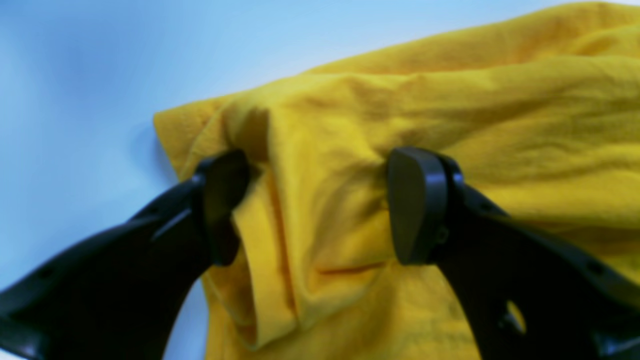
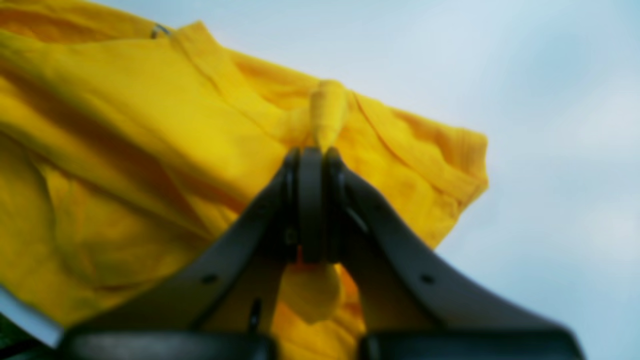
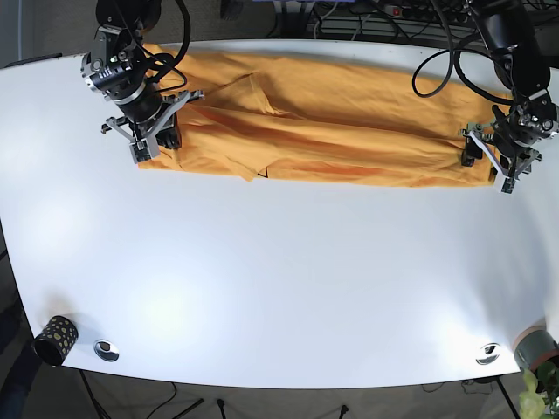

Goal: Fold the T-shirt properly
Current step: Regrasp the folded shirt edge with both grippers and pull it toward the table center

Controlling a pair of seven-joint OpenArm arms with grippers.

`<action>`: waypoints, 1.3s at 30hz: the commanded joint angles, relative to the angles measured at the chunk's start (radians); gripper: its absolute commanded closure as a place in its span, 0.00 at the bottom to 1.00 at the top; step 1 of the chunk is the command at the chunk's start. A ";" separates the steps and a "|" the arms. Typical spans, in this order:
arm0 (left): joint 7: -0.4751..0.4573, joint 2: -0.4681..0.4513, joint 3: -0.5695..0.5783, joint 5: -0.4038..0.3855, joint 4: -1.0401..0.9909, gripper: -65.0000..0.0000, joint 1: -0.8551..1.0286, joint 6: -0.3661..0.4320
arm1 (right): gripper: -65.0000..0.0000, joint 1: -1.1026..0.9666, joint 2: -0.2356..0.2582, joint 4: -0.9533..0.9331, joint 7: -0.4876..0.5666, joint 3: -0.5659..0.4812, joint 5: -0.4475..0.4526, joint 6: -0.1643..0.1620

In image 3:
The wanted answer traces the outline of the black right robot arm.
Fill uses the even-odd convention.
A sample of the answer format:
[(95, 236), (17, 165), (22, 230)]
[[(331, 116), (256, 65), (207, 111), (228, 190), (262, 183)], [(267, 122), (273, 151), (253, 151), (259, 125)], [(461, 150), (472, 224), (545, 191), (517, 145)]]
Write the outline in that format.
[(161, 16), (160, 1), (99, 1), (95, 16), (99, 27), (94, 46), (80, 65), (86, 85), (122, 112), (101, 126), (129, 141), (134, 163), (155, 159), (161, 147), (182, 146), (178, 111), (204, 94), (185, 89), (186, 76), (178, 69), (190, 45), (190, 14), (183, 1), (176, 3), (183, 19), (183, 40), (176, 55), (150, 52), (144, 35)]

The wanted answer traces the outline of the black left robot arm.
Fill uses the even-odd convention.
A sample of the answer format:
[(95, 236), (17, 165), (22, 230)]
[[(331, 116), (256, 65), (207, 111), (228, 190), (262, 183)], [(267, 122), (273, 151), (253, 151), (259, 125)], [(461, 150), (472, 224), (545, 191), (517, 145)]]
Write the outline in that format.
[(522, 2), (469, 1), (467, 11), (512, 99), (491, 99), (491, 134), (473, 123), (461, 131), (465, 137), (461, 164), (471, 167), (486, 157), (500, 191), (510, 194), (520, 176), (542, 159), (535, 144), (558, 135), (558, 106), (548, 90), (550, 67)]

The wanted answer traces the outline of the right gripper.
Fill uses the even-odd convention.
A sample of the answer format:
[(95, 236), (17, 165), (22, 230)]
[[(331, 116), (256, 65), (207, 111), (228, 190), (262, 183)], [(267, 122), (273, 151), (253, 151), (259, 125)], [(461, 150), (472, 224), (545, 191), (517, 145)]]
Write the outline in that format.
[[(93, 92), (102, 94), (123, 113), (114, 123), (117, 127), (127, 124), (132, 131), (129, 148), (134, 163), (156, 158), (159, 146), (180, 149), (177, 114), (172, 113), (167, 120), (163, 116), (178, 99), (165, 93), (187, 85), (178, 64), (190, 44), (190, 27), (183, 29), (177, 55), (148, 51), (140, 32), (124, 27), (102, 25), (94, 41), (95, 47), (82, 59), (81, 76)], [(146, 139), (158, 122), (162, 126), (155, 133), (155, 141)]]

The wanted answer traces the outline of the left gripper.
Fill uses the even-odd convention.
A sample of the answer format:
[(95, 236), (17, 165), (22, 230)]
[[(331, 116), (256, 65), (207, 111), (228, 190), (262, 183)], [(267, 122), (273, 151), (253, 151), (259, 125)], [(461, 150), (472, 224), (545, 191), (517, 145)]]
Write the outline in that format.
[(508, 113), (496, 105), (492, 112), (490, 123), (470, 123), (461, 130), (465, 146), (460, 162), (463, 167), (472, 167), (487, 158), (495, 173), (494, 187), (511, 195), (516, 179), (530, 173), (534, 161), (542, 160), (535, 144), (558, 135), (558, 106), (543, 88), (513, 104)]

